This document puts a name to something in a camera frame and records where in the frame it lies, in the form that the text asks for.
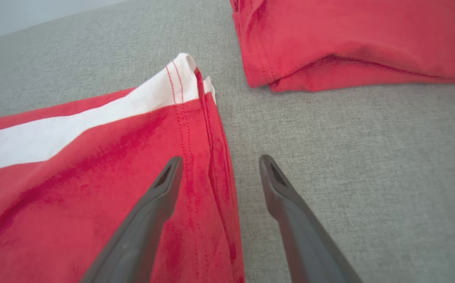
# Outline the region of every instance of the red fabric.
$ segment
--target red fabric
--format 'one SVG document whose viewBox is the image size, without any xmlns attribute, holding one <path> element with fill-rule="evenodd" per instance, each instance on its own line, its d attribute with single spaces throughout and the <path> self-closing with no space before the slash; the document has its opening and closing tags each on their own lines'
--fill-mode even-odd
<svg viewBox="0 0 455 283">
<path fill-rule="evenodd" d="M 247 81 L 273 91 L 455 83 L 455 0 L 231 0 Z"/>
<path fill-rule="evenodd" d="M 91 128 L 44 162 L 0 168 L 0 282 L 78 281 L 167 161 L 184 158 L 152 282 L 244 282 L 238 204 L 217 108 L 199 99 Z M 0 118 L 71 115 L 131 90 Z"/>
</svg>

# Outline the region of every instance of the gray cushion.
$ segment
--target gray cushion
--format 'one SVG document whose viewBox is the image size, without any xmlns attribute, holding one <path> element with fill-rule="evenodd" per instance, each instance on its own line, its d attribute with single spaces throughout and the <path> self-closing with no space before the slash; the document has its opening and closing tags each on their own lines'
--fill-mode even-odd
<svg viewBox="0 0 455 283">
<path fill-rule="evenodd" d="M 249 282 L 290 281 L 260 154 L 365 282 L 455 282 L 455 85 L 251 89 L 228 0 L 130 0 L 0 37 L 0 116 L 138 86 L 179 52 L 213 79 Z"/>
</svg>

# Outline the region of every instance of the fabric fold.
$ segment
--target fabric fold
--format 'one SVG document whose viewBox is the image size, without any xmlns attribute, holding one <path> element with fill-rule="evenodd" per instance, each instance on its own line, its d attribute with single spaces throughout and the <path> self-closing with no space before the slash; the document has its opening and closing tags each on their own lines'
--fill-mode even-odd
<svg viewBox="0 0 455 283">
<path fill-rule="evenodd" d="M 455 83 L 455 0 L 232 0 L 247 82 Z"/>
<path fill-rule="evenodd" d="M 213 93 L 179 54 L 137 88 L 0 118 L 0 282 L 78 281 L 177 155 L 182 183 L 152 281 L 244 281 Z"/>
</svg>

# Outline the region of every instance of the white wall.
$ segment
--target white wall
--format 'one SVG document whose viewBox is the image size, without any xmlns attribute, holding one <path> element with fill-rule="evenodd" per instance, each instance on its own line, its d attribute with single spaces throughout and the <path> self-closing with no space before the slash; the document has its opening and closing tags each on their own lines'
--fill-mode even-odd
<svg viewBox="0 0 455 283">
<path fill-rule="evenodd" d="M 125 0 L 0 0 L 0 36 Z"/>
</svg>

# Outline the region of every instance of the stitching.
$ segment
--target stitching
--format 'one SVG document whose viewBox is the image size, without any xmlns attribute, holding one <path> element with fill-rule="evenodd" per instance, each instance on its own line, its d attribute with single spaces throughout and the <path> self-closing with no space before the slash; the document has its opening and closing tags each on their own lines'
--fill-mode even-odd
<svg viewBox="0 0 455 283">
<path fill-rule="evenodd" d="M 269 66 L 269 71 L 271 73 L 271 82 L 274 82 L 276 81 L 275 79 L 275 75 L 273 75 L 273 63 L 270 62 L 269 60 L 269 56 L 268 56 L 268 53 L 266 52 L 265 48 L 264 48 L 264 45 L 261 45 L 261 40 L 260 40 L 260 36 L 259 36 L 259 44 L 260 44 L 260 48 L 262 50 L 262 54 L 266 57 L 266 60 L 268 62 L 268 66 Z"/>
<path fill-rule="evenodd" d="M 177 71 L 177 76 L 179 77 L 180 90 L 181 90 L 182 101 L 183 101 L 184 100 L 184 88 L 182 86 L 182 79 L 180 78 L 179 69 L 177 68 L 177 65 L 175 64 L 174 61 L 172 61 L 172 63 L 173 63 L 173 66 L 175 66 L 175 70 Z M 182 108 L 182 114 L 184 114 L 184 122 L 185 122 L 186 130 L 187 130 L 187 143 L 188 143 L 188 146 L 189 146 L 189 148 L 188 148 L 189 149 L 189 157 L 191 159 L 191 164 L 193 165 L 194 164 L 194 158 L 193 158 L 193 153 L 191 151 L 191 131 L 189 129 L 189 119 L 188 119 L 187 115 L 185 114 L 184 103 L 180 104 L 180 106 Z M 197 207 L 195 207 L 195 213 L 196 213 L 196 215 L 199 215 Z M 204 251 L 206 251 L 206 245 L 205 245 L 204 237 L 203 237 L 203 235 L 201 233 L 201 227 L 200 227 L 200 225 L 199 225 L 199 223 L 197 221 L 196 221 L 196 226 L 198 228 L 197 231 L 199 231 L 199 235 L 201 237 L 201 242 L 203 243 Z M 204 268 L 205 273 L 207 273 L 208 272 L 208 261 L 207 261 L 206 257 L 204 258 L 204 265 L 205 265 L 205 268 Z M 199 276 L 199 267 L 198 267 L 198 270 L 197 270 L 196 274 L 198 275 L 198 277 L 200 277 Z"/>
<path fill-rule="evenodd" d="M 165 66 L 166 72 L 168 73 L 168 79 L 170 80 L 170 84 L 172 85 L 172 95 L 173 95 L 173 104 L 177 104 L 175 101 L 175 90 L 173 89 L 173 83 L 172 83 L 172 77 L 170 77 L 170 71 L 168 70 L 168 66 Z"/>
<path fill-rule="evenodd" d="M 182 147 L 182 156 L 183 156 L 183 159 L 184 159 L 184 168 L 186 167 L 186 161 L 187 159 L 185 158 L 186 156 L 186 149 L 184 147 L 184 134 L 183 134 L 183 131 L 182 131 L 182 125 L 181 125 L 181 122 L 180 122 L 180 117 L 179 117 L 179 109 L 177 108 L 177 104 L 175 102 L 175 90 L 174 90 L 174 87 L 173 87 L 173 82 L 172 82 L 172 76 L 170 76 L 170 70 L 168 70 L 168 66 L 165 66 L 166 68 L 166 72 L 168 73 L 168 79 L 170 80 L 170 84 L 172 86 L 172 95 L 173 95 L 173 101 L 174 101 L 174 104 L 173 104 L 173 109 L 174 109 L 174 112 L 175 112 L 175 115 L 177 117 L 177 124 L 179 125 L 179 132 L 180 132 L 180 146 Z M 189 152 L 191 152 L 191 143 L 189 143 Z M 184 170 L 183 172 L 183 178 L 184 178 L 184 182 L 187 183 L 187 180 L 189 179 L 188 178 L 188 173 L 187 173 L 187 170 Z M 192 215 L 190 214 L 189 215 L 189 220 L 191 222 L 193 222 L 193 217 Z M 196 237 L 194 238 L 194 243 L 195 243 L 195 248 L 196 248 L 196 275 L 199 277 L 199 257 L 198 257 L 198 242 L 196 240 Z"/>
<path fill-rule="evenodd" d="M 175 66 L 175 70 L 177 71 L 177 77 L 179 77 L 180 92 L 181 92 L 181 95 L 182 95 L 182 103 L 184 103 L 184 88 L 182 87 L 182 80 L 180 79 L 179 69 L 177 69 L 177 65 L 175 64 L 174 61 L 172 61 L 172 63 L 173 63 L 173 66 Z"/>
<path fill-rule="evenodd" d="M 266 72 L 264 72 L 264 65 L 263 65 L 263 63 L 262 63 L 260 50 L 257 50 L 257 57 L 259 58 L 259 63 L 260 63 L 260 65 L 261 65 L 262 77 L 263 77 L 263 79 L 265 80 L 267 77 L 266 77 Z"/>
<path fill-rule="evenodd" d="M 217 181 L 217 175 L 215 174 L 215 172 L 213 172 L 211 170 L 211 168 L 214 166 L 215 164 L 215 158 L 214 158 L 214 143 L 213 143 L 213 131 L 211 130 L 211 124 L 213 123 L 212 120 L 210 119 L 210 115 L 209 115 L 209 111 L 208 111 L 208 105 L 207 105 L 207 101 L 206 101 L 206 94 L 204 93 L 204 96 L 202 97 L 202 100 L 201 100 L 201 107 L 203 108 L 204 110 L 204 113 L 206 114 L 205 115 L 205 123 L 208 125 L 209 127 L 209 135 L 208 137 L 212 140 L 212 143 L 210 144 L 210 164 L 209 164 L 209 168 L 208 168 L 208 173 L 209 175 L 213 178 L 213 184 L 212 184 L 212 190 L 213 190 L 213 197 L 215 199 L 215 202 L 216 202 L 216 208 L 217 208 L 217 211 L 219 213 L 219 218 L 222 222 L 222 229 L 224 229 L 224 233 L 226 234 L 226 240 L 227 240 L 227 244 L 229 246 L 229 240 L 231 238 L 231 235 L 228 231 L 228 225 L 227 225 L 227 221 L 229 219 L 229 217 L 224 217 L 223 215 L 223 211 L 222 211 L 222 208 L 220 207 L 220 201 L 219 201 L 219 193 L 221 190 L 219 190 L 219 182 Z M 225 172 L 224 171 L 224 176 L 227 176 L 227 189 L 229 192 L 231 192 L 231 202 L 234 206 L 234 201 L 233 201 L 233 190 L 231 190 L 231 185 L 230 185 L 230 175 L 229 175 L 229 172 Z M 231 258 L 231 248 L 229 249 L 229 261 L 231 263 L 233 263 L 233 259 Z"/>
</svg>

